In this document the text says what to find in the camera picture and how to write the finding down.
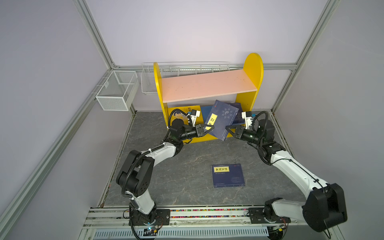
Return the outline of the navy book bottom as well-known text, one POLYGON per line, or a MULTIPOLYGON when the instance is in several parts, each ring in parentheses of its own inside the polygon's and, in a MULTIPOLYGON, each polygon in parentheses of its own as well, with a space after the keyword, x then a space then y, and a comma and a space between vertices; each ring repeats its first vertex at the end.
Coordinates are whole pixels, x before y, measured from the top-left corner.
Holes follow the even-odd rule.
POLYGON ((215 126, 210 135, 224 141, 228 136, 226 126, 232 125, 237 113, 237 108, 216 100, 205 120, 205 124, 215 126))

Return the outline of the navy book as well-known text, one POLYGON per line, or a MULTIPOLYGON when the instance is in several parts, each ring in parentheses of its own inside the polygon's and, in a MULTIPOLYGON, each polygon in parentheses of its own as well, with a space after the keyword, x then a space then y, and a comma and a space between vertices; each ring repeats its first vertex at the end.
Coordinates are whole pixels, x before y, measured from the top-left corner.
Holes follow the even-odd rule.
POLYGON ((226 126, 232 125, 237 113, 237 108, 216 100, 205 120, 205 124, 215 126, 210 135, 224 141, 228 136, 226 126))
POLYGON ((244 187, 246 185, 241 164, 211 165, 213 187, 244 187))
POLYGON ((238 109, 238 113, 236 114, 236 117, 232 123, 232 125, 242 125, 245 123, 245 120, 242 118, 242 106, 240 103, 229 103, 229 105, 235 107, 238 109))

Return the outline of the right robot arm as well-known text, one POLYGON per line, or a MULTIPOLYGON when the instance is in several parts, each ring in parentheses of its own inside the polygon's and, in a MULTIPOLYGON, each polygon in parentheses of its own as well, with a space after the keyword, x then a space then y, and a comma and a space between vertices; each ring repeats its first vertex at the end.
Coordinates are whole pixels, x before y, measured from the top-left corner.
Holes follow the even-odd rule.
POLYGON ((316 232, 323 232, 348 220, 344 190, 329 184, 303 165, 277 141, 275 126, 268 117, 243 112, 245 125, 226 126, 234 138, 257 150, 262 162, 283 172, 303 193, 305 202, 274 198, 265 202, 263 215, 267 222, 290 218, 306 222, 316 232))

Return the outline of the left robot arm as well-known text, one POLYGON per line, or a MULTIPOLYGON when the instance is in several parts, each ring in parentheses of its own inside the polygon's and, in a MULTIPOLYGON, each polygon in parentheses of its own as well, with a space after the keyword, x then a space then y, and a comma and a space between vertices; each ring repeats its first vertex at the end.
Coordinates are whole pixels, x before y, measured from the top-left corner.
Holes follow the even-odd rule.
POLYGON ((129 200, 130 221, 137 219, 145 225, 156 222, 157 206, 149 193, 149 185, 154 167, 166 159, 176 156, 183 148, 184 141, 189 143, 194 138, 202 138, 215 129, 214 124, 196 124, 197 111, 187 114, 188 124, 182 119, 168 120, 168 131, 161 144, 145 151, 129 152, 116 177, 121 187, 121 196, 129 200))

